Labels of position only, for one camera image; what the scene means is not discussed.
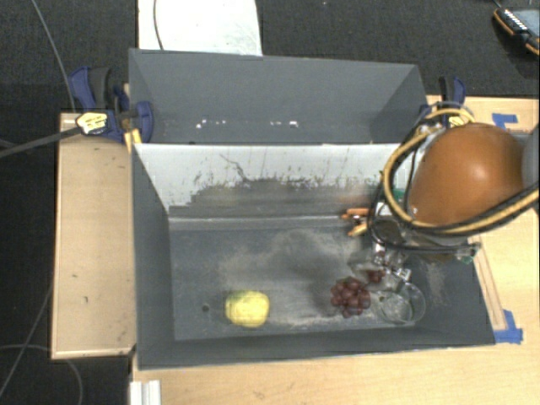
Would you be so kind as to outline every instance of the white plastic piece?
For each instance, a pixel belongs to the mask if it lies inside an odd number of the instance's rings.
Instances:
[[[255,0],[157,0],[156,24],[163,47],[262,55]],[[154,0],[138,0],[138,46],[158,50]]]
[[[161,405],[161,383],[132,381],[129,385],[130,405]]]

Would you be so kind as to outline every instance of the yellow ball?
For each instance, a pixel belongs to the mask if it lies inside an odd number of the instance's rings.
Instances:
[[[268,318],[270,300],[258,291],[235,291],[225,301],[225,315],[237,326],[257,328]]]

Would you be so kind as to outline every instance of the black carpet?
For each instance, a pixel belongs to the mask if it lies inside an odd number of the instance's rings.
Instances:
[[[108,66],[113,83],[127,80],[137,0],[36,1],[68,72]],[[440,75],[456,75],[470,95],[538,97],[538,59],[493,23],[491,0],[256,1],[267,55],[415,63],[431,94],[438,93]],[[0,0],[0,26],[0,139],[22,143],[48,135],[69,101],[30,1]],[[1,347],[26,339],[51,282],[55,163],[54,146],[0,160],[0,386],[17,355]],[[46,313],[33,344],[48,345],[49,323]],[[83,403],[126,401],[127,359],[75,363]],[[77,398],[69,367],[32,348],[0,403],[74,404]]]

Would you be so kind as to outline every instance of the blue tape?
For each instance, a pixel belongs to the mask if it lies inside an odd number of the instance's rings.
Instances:
[[[503,310],[505,313],[506,325],[508,326],[506,330],[498,330],[494,332],[495,342],[496,343],[515,343],[520,345],[523,341],[523,329],[516,328],[516,323],[514,322],[514,316],[509,310]]]
[[[506,129],[506,123],[517,123],[516,114],[498,114],[494,112],[491,118],[493,123],[501,129]]]

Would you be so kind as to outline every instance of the grape cluster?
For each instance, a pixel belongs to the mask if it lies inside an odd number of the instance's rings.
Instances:
[[[385,276],[382,270],[368,271],[368,279],[374,284],[378,284]],[[336,281],[330,289],[332,292],[332,305],[339,307],[344,318],[353,315],[361,315],[362,312],[371,306],[370,292],[365,288],[366,283],[362,283],[357,278],[349,276]]]

